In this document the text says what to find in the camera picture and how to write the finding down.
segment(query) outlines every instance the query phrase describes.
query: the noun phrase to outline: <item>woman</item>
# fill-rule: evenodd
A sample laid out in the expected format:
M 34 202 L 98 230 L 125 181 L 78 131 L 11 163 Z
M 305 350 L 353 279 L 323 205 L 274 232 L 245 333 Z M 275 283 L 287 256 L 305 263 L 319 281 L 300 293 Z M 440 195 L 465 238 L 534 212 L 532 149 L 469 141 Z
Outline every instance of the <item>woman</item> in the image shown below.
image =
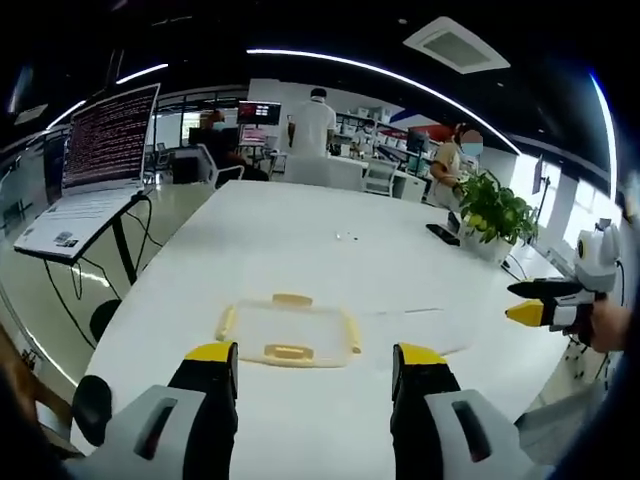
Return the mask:
M 432 201 L 450 210 L 459 210 L 462 189 L 460 188 L 460 157 L 475 157 L 482 151 L 482 136 L 466 123 L 459 123 L 448 142 L 443 143 L 433 158 L 430 168 L 434 178 L 430 190 Z

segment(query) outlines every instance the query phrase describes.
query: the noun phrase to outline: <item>white table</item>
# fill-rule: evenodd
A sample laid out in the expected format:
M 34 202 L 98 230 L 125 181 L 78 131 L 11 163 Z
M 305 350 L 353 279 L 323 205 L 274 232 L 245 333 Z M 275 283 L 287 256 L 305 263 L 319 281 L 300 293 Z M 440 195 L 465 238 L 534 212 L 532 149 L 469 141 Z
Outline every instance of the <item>white table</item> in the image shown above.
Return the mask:
M 87 374 L 111 386 L 118 412 L 149 386 L 166 384 L 186 352 L 211 342 L 220 313 L 239 299 L 294 292 L 346 307 L 363 346 L 349 366 L 240 363 L 231 478 L 394 478 L 393 343 L 430 344 L 425 331 L 441 326 L 469 346 L 448 357 L 462 388 L 479 390 L 513 421 L 567 342 L 507 320 L 505 309 L 521 301 L 506 290 L 513 279 L 444 244 L 425 229 L 434 221 L 444 223 L 445 211 L 322 187 L 229 182 L 133 285 Z M 557 272 L 549 266 L 548 275 Z M 376 314 L 433 307 L 442 311 L 413 323 Z M 447 340 L 436 337 L 440 346 Z M 72 442 L 93 449 L 76 426 Z
M 329 156 L 329 160 L 343 163 L 351 163 L 353 165 L 359 165 L 362 167 L 362 172 L 369 168 L 369 162 L 366 160 L 356 160 L 349 157 Z M 422 202 L 422 196 L 427 183 L 407 172 L 401 172 L 396 170 L 393 174 L 392 195 L 394 198 L 400 198 L 402 200 L 408 200 L 410 202 L 420 203 Z

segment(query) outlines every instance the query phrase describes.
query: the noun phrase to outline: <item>black chair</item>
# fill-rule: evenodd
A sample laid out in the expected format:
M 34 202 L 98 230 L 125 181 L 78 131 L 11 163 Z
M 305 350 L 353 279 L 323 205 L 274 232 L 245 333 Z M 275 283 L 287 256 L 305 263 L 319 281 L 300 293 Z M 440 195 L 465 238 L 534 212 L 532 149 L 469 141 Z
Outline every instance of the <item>black chair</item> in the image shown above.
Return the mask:
M 71 415 L 91 445 L 102 445 L 107 423 L 112 417 L 111 389 L 107 382 L 95 375 L 87 375 L 80 380 L 73 394 Z
M 91 334 L 93 335 L 93 338 L 96 339 L 96 342 L 99 342 L 102 338 L 102 334 L 107 329 L 109 322 L 113 318 L 113 314 L 116 313 L 116 310 L 121 303 L 122 300 L 118 299 L 107 300 L 96 308 L 93 315 L 91 315 L 89 330 L 91 330 Z

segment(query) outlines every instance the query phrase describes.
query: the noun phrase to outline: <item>black phone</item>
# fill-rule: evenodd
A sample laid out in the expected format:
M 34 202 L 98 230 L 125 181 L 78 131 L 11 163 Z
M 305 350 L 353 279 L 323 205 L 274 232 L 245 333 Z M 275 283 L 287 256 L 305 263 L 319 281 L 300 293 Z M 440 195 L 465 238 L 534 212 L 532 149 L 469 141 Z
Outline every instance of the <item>black phone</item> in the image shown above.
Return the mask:
M 441 227 L 440 225 L 437 225 L 435 223 L 427 223 L 426 227 L 429 230 L 431 230 L 435 235 L 440 237 L 440 240 L 442 240 L 447 245 L 453 245 L 454 247 L 460 246 L 460 240 L 458 239 L 458 237 L 456 237 L 455 235 L 453 235 L 451 232 Z

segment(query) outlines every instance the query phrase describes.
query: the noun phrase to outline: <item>black stand leg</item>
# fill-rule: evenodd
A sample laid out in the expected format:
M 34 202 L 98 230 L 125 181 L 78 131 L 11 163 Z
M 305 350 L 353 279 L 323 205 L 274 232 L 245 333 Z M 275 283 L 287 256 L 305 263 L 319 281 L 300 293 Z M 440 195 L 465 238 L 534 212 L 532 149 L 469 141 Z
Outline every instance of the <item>black stand leg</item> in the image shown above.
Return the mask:
M 118 246 L 118 252 L 122 259 L 122 266 L 127 273 L 129 283 L 133 285 L 137 280 L 136 269 L 133 266 L 131 255 L 129 254 L 129 247 L 127 246 L 127 239 L 124 236 L 124 230 L 122 229 L 122 219 L 117 217 L 113 222 L 113 235 L 116 237 L 116 245 Z

